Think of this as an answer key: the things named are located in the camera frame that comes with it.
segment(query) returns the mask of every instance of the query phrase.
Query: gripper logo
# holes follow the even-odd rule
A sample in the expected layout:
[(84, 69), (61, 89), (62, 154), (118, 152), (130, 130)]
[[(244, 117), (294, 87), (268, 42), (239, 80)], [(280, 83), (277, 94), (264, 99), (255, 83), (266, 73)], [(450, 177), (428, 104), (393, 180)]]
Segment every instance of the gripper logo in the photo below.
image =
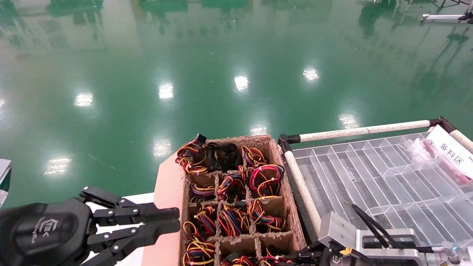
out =
[(31, 244), (36, 243), (38, 234), (42, 237), (49, 237), (49, 233), (56, 230), (59, 221), (55, 219), (45, 221), (45, 219), (46, 217), (41, 217), (36, 223), (35, 229), (33, 230), (33, 237), (31, 238)]

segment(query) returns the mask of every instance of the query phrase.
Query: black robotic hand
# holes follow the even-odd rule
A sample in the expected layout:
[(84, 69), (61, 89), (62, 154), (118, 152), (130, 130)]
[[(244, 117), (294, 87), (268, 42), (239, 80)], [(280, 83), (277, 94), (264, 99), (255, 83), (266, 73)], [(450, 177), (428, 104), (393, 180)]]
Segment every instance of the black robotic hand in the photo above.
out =
[[(92, 213), (86, 202), (108, 209)], [(138, 224), (96, 234), (96, 226)], [(135, 204), (85, 187), (78, 198), (0, 211), (0, 266), (112, 266), (136, 248), (154, 245), (162, 234), (178, 232), (179, 209)]]

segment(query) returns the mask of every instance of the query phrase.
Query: white metal frame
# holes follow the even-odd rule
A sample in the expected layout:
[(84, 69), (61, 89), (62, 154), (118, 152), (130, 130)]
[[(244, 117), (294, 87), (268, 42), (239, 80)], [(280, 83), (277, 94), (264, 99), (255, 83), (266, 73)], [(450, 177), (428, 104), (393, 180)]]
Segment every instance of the white metal frame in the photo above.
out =
[[(470, 5), (466, 9), (465, 14), (468, 14), (472, 11), (473, 8), (473, 0), (470, 1)], [(421, 21), (425, 21), (426, 19), (459, 19), (463, 17), (465, 14), (462, 15), (430, 15), (430, 14), (423, 14)]]
[[(383, 133), (383, 132), (391, 132), (391, 131), (399, 131), (399, 130), (408, 130), (408, 129), (416, 129), (416, 128), (428, 128), (431, 126), (430, 120), (420, 120), (420, 121), (413, 121), (413, 122), (406, 122), (406, 123), (397, 123), (397, 124), (385, 124), (385, 125), (377, 125), (377, 126), (367, 126), (367, 127), (360, 127), (360, 128), (352, 128), (352, 129), (343, 129), (343, 130), (335, 130), (335, 131), (327, 131), (327, 132), (319, 132), (319, 133), (309, 133), (309, 134), (301, 134), (300, 142), (310, 142), (310, 141), (318, 141), (318, 140), (326, 140), (332, 138), (340, 138), (340, 137), (349, 137), (349, 136), (357, 136), (357, 135), (365, 135), (365, 134), (373, 134), (373, 133)], [(450, 135), (457, 140), (460, 144), (462, 144), (467, 150), (473, 152), (473, 142), (463, 135), (458, 130), (453, 130), (450, 132)], [(321, 226), (321, 217), (320, 214), (314, 204), (314, 201), (310, 195), (309, 189), (306, 186), (304, 181), (304, 176), (302, 175), (299, 166), (296, 162), (296, 158), (292, 153), (292, 150), (289, 149), (288, 151), (284, 152), (284, 157), (286, 158), (287, 164), (289, 165), (289, 169), (292, 173), (292, 177), (296, 183), (296, 186), (300, 192), (301, 198), (304, 202), (304, 205), (307, 209), (307, 214), (309, 219), (315, 229), (317, 236), (320, 233), (320, 226)]]

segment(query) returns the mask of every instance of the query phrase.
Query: clear plastic organizer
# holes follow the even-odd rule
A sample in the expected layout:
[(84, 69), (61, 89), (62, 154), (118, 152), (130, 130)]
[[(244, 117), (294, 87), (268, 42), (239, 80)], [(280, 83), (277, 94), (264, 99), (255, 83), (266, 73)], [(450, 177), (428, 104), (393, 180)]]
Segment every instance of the clear plastic organizer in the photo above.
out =
[(386, 229), (413, 228), (425, 245), (473, 244), (473, 185), (443, 164), (413, 163), (401, 144), (428, 133), (294, 150), (320, 216), (333, 211), (359, 229), (354, 203)]

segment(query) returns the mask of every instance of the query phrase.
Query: green epoxy floor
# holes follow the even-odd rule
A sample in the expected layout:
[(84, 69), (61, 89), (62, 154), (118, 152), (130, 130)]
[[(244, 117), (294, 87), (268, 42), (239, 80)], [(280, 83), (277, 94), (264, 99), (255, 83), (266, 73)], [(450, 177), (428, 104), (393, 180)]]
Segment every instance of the green epoxy floor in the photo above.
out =
[(383, 1), (0, 1), (6, 206), (86, 185), (152, 192), (160, 162), (197, 133), (444, 115), (473, 136), (472, 30), (421, 25), (428, 2)]

